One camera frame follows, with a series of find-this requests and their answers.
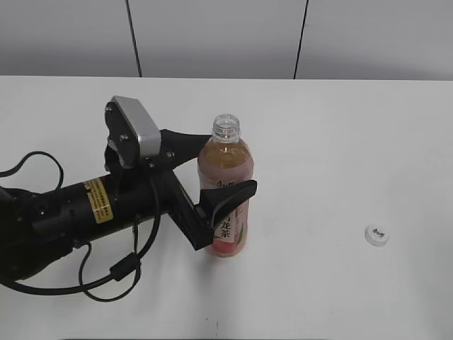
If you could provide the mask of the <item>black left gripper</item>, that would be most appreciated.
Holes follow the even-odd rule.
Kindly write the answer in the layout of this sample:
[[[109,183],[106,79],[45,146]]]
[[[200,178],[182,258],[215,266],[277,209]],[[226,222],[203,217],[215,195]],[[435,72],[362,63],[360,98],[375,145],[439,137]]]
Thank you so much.
[[[205,215],[199,213],[173,170],[197,158],[211,135],[167,129],[160,133],[159,155],[141,160],[130,169],[121,166],[120,156],[112,147],[105,148],[105,167],[110,172],[105,179],[110,182],[114,221],[125,228],[167,214],[195,250],[203,249],[212,244],[213,229],[256,194],[258,183],[247,180],[201,190],[199,208]]]

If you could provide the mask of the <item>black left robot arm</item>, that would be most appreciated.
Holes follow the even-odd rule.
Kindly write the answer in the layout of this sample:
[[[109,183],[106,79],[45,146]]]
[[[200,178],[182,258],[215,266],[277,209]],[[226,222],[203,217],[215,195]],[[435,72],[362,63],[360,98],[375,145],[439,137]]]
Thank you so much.
[[[160,215],[169,215],[194,249],[208,247],[221,221],[256,194],[257,183],[203,189],[194,204],[174,171],[196,158],[209,137],[161,134],[159,153],[135,159],[127,168],[108,146],[105,176],[46,193],[2,189],[1,274],[27,279],[84,242]]]

